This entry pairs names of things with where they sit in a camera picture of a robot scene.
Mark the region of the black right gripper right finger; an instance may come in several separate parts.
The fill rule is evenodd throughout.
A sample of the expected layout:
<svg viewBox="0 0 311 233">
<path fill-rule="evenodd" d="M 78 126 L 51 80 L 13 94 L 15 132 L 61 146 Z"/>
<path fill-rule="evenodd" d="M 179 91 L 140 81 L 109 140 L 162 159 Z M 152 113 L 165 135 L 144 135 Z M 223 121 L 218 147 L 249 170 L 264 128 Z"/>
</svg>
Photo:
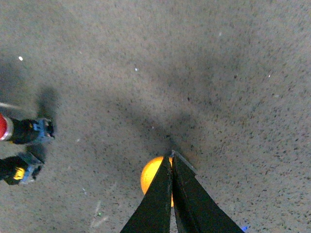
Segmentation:
<svg viewBox="0 0 311 233">
<path fill-rule="evenodd" d="M 194 167 L 172 151 L 173 202 L 180 233 L 242 233 L 195 177 Z"/>
</svg>

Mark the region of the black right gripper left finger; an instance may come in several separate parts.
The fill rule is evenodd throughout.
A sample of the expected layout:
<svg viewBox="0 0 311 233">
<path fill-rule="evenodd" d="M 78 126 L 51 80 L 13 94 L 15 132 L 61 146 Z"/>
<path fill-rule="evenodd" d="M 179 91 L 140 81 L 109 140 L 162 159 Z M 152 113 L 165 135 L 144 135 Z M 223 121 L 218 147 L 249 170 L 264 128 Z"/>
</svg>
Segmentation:
<svg viewBox="0 0 311 233">
<path fill-rule="evenodd" d="M 156 157 L 143 168 L 140 185 L 143 200 L 122 233 L 168 233 L 172 208 L 172 158 Z"/>
</svg>

